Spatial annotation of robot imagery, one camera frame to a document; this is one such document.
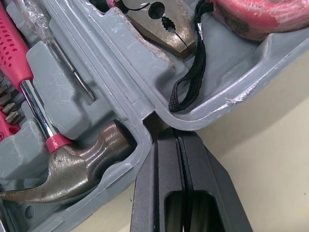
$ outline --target pliers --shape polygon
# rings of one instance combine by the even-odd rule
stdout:
[[[186,58],[196,50],[181,0],[116,0],[126,7],[135,28],[172,54]]]

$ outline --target gray plastic case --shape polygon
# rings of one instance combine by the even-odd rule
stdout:
[[[168,103],[173,84],[187,73],[193,56],[180,60],[144,40],[117,8],[103,14],[87,0],[41,2],[55,37],[97,96],[93,104],[87,100],[53,53],[27,28],[15,4],[6,0],[9,15],[32,47],[27,59],[34,85],[53,124],[84,147],[117,118],[138,146],[79,199],[51,204],[4,202],[10,229],[16,232],[70,231],[123,191],[135,180],[150,151],[152,139],[143,121],[151,113],[181,130],[203,128],[259,92],[309,49],[309,29],[271,34],[256,43],[206,15],[202,22],[208,63],[200,96],[186,111],[172,114]],[[191,16],[196,0],[184,3]],[[0,143],[2,190],[36,186],[47,175],[44,138],[26,103],[22,110],[26,120],[21,131]]]

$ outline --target claw hammer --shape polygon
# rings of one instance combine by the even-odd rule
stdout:
[[[123,161],[134,151],[136,142],[120,122],[112,121],[92,147],[80,150],[71,145],[46,115],[32,84],[27,51],[27,45],[0,4],[0,70],[18,91],[23,92],[51,153],[48,179],[44,184],[33,189],[0,192],[0,198],[37,203],[61,201],[92,188],[109,166]]]

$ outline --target screwdriver bit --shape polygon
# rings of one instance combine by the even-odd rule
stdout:
[[[17,112],[11,112],[6,118],[5,121],[10,124],[10,125],[15,125],[18,123],[18,121],[20,120],[21,115]]]
[[[8,89],[7,85],[1,86],[0,87],[0,95],[2,95],[7,89]]]
[[[0,106],[6,106],[7,103],[12,99],[11,93],[8,93],[0,98]]]
[[[12,112],[13,110],[16,110],[16,104],[13,102],[13,103],[10,103],[10,104],[7,104],[3,109],[2,109],[2,112],[5,114],[5,115],[9,115],[10,112]]]

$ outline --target hammer head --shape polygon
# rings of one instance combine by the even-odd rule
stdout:
[[[0,198],[17,202],[51,203],[76,197],[95,186],[108,167],[126,159],[136,148],[130,132],[119,122],[109,123],[97,142],[78,150],[65,145],[48,164],[48,178],[36,188],[1,192]]]

